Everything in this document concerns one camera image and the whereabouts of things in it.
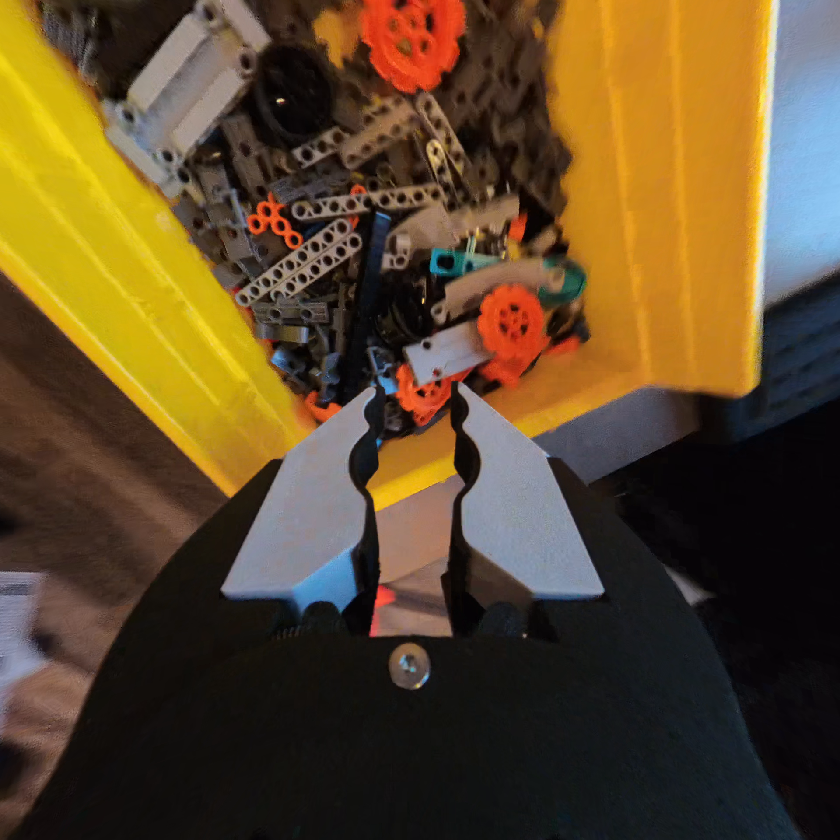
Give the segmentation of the pile of building block parts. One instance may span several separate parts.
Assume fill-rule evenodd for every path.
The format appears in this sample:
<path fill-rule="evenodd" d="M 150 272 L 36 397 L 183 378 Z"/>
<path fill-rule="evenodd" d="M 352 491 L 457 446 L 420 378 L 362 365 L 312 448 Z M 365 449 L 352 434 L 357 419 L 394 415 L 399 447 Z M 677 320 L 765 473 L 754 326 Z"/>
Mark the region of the pile of building block parts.
<path fill-rule="evenodd" d="M 34 6 L 45 41 L 93 90 L 105 132 L 104 100 L 126 97 L 196 2 Z M 561 2 L 463 2 L 455 67 L 414 94 L 371 65 L 363 2 L 247 3 L 265 51 L 299 46 L 327 64 L 333 124 L 295 148 L 268 145 L 248 109 L 254 78 L 190 155 L 190 184 L 166 198 L 318 423 L 380 386 L 385 435 L 418 433 L 455 382 L 481 396 L 513 387 L 588 343 L 587 276 L 560 226 L 571 152 L 548 107 Z M 485 375 L 492 354 L 476 321 L 484 297 L 513 283 L 537 294 L 548 343 L 502 382 Z"/>

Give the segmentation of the black crate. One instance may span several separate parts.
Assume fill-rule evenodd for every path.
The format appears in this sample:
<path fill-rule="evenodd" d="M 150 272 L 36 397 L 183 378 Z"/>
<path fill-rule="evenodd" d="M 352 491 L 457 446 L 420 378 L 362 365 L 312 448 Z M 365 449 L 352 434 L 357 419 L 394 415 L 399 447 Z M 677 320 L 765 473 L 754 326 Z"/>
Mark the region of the black crate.
<path fill-rule="evenodd" d="M 839 273 L 764 314 L 759 384 L 738 399 L 697 400 L 701 440 L 733 445 L 839 397 Z"/>

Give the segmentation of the large orange gear wheel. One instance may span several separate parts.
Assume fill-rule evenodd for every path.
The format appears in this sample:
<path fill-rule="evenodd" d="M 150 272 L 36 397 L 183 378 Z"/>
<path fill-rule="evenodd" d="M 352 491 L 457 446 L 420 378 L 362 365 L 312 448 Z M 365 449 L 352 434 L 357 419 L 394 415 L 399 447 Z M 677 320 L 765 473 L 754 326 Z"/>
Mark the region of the large orange gear wheel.
<path fill-rule="evenodd" d="M 360 37 L 371 65 L 405 94 L 435 89 L 459 59 L 461 1 L 363 1 Z"/>

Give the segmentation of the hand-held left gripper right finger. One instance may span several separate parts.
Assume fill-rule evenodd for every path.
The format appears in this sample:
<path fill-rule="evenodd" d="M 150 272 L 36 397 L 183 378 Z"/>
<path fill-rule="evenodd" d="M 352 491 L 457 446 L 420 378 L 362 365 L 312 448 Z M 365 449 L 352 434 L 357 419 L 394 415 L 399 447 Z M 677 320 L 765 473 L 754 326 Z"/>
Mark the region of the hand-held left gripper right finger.
<path fill-rule="evenodd" d="M 540 446 L 466 384 L 453 385 L 454 464 L 464 485 L 449 544 L 451 617 L 509 603 L 593 601 L 605 587 Z"/>

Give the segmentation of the yellow plastic bin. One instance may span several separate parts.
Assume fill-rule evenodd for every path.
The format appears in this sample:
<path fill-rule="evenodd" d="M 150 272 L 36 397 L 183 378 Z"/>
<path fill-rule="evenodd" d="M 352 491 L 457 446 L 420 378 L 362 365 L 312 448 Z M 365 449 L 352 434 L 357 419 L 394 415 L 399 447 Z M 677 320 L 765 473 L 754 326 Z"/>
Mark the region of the yellow plastic bin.
<path fill-rule="evenodd" d="M 646 386 L 760 378 L 779 2 L 567 2 L 549 110 L 592 337 L 490 404 L 535 437 Z M 2 272 L 221 490 L 314 429 L 91 94 L 2 2 Z"/>

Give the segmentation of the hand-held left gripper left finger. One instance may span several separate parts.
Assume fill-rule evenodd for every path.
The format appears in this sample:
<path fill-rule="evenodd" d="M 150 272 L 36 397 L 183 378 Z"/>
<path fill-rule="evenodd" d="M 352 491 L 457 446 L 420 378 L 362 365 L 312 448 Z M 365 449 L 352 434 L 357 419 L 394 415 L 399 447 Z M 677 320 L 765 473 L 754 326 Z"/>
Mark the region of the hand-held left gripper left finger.
<path fill-rule="evenodd" d="M 279 601 L 301 616 L 344 612 L 380 580 L 375 508 L 385 394 L 370 386 L 287 452 L 229 573 L 229 601 Z"/>

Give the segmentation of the small orange gear wheel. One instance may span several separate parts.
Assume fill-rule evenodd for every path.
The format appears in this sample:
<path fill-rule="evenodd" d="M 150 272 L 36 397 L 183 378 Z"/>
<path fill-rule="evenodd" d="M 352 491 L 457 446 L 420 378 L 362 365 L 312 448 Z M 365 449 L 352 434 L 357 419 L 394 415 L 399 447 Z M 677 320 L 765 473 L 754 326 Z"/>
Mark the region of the small orange gear wheel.
<path fill-rule="evenodd" d="M 520 284 L 505 284 L 488 293 L 480 304 L 476 326 L 492 354 L 485 375 L 499 382 L 517 381 L 548 343 L 541 302 Z"/>

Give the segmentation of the grey desk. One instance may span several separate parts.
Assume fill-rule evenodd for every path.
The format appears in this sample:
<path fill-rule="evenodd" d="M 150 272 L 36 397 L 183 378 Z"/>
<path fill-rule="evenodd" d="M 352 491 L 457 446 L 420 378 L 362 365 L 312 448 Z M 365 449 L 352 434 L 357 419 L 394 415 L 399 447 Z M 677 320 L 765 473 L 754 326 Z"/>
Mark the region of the grey desk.
<path fill-rule="evenodd" d="M 587 485 L 616 473 L 697 429 L 687 394 L 647 388 L 576 417 L 535 438 Z M 372 634 L 449 636 L 440 576 L 445 572 L 456 475 L 376 513 L 383 593 Z"/>

